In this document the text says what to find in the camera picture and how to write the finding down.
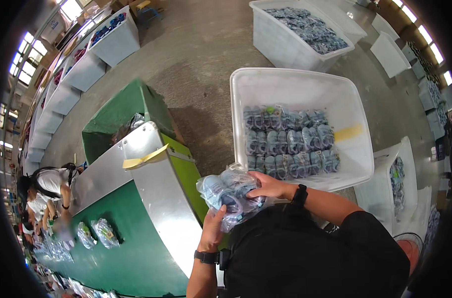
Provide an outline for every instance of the hand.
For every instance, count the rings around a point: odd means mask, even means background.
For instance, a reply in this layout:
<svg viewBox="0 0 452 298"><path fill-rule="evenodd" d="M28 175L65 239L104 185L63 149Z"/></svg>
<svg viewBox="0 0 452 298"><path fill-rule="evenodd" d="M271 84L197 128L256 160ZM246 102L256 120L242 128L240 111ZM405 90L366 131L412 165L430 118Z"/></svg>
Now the hand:
<svg viewBox="0 0 452 298"><path fill-rule="evenodd" d="M70 214L68 209L62 208L61 217L65 222L68 223L70 221L70 218L72 217L72 215Z"/></svg>
<svg viewBox="0 0 452 298"><path fill-rule="evenodd" d="M217 211L216 215L210 209L205 217L203 223L203 233L199 241L199 252L217 252L218 245L223 239L223 232L221 232L221 220L226 214L226 205L222 205Z"/></svg>
<svg viewBox="0 0 452 298"><path fill-rule="evenodd" d="M261 182L261 188L251 190L246 194L247 197L265 195L291 201L294 198L295 191L299 188L297 184L282 182L260 172L250 171L247 173Z"/></svg>

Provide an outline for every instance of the yellow tape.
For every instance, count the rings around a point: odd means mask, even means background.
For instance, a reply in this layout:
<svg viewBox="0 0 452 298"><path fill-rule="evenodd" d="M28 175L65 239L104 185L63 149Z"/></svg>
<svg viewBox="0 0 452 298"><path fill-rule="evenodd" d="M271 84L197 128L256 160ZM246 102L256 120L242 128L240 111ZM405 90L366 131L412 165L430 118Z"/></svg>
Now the yellow tape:
<svg viewBox="0 0 452 298"><path fill-rule="evenodd" d="M169 146L169 144L166 144L165 146L161 147L160 149L156 150L155 152L152 152L142 158L125 159L123 161L123 168L124 169L133 168L134 166L137 166L139 164L146 163L151 158L154 158L161 152L165 151L166 148L168 148L168 146Z"/></svg>
<svg viewBox="0 0 452 298"><path fill-rule="evenodd" d="M334 132L335 142L344 141L356 137L363 132L361 124L355 126L343 128L339 131Z"/></svg>

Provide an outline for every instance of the woman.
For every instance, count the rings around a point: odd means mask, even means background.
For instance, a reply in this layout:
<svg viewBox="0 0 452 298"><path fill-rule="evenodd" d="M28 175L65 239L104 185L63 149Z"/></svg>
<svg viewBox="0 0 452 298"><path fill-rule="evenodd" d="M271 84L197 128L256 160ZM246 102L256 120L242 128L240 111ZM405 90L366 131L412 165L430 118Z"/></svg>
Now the woman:
<svg viewBox="0 0 452 298"><path fill-rule="evenodd" d="M37 169L31 176L19 178L17 190L21 199L26 202L31 222L42 221L42 227L47 230L48 219L56 218L56 201L62 202L61 216L69 219L70 185L76 173L76 166L70 163L60 169L46 166Z"/></svg>
<svg viewBox="0 0 452 298"><path fill-rule="evenodd" d="M383 225L347 199L303 185L249 172L265 195L291 201L266 208L237 225L229 238L231 257L224 271L225 297L399 297L408 281L406 254ZM211 261L223 233L223 205L209 212L194 254L187 297L216 297ZM340 226L330 235L310 213Z"/></svg>

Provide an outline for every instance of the black watch strap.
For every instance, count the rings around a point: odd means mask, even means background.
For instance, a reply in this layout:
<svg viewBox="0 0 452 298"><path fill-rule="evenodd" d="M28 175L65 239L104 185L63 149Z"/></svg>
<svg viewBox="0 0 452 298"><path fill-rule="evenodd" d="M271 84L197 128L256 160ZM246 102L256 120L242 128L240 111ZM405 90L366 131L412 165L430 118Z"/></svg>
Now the black watch strap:
<svg viewBox="0 0 452 298"><path fill-rule="evenodd" d="M194 258L199 259L201 263L205 264L219 264L219 252L217 253L207 253L194 251Z"/></svg>
<svg viewBox="0 0 452 298"><path fill-rule="evenodd" d="M295 191L294 198L290 204L302 209L306 203L307 196L307 187L303 184L299 184L299 188Z"/></svg>

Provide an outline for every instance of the concrete floor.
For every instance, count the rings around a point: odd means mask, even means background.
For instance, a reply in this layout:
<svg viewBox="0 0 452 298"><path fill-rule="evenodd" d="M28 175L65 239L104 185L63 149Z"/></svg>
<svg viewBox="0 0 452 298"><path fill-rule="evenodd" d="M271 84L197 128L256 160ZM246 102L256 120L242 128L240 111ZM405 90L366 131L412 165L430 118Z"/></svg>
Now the concrete floor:
<svg viewBox="0 0 452 298"><path fill-rule="evenodd" d="M139 77L162 94L200 173L218 174L234 162L230 74L241 67L272 67L253 46L253 14L249 0L171 1L148 30L139 28L141 49L108 70L65 116L45 150L41 166L83 162L81 130L100 107L123 86ZM388 78L370 51L378 38L371 11L336 0L353 13L368 36L341 57L329 73L357 86L370 128L373 151L411 140L419 189L432 186L436 199L444 166L431 162L435 145L412 70ZM355 200L353 188L340 194Z"/></svg>

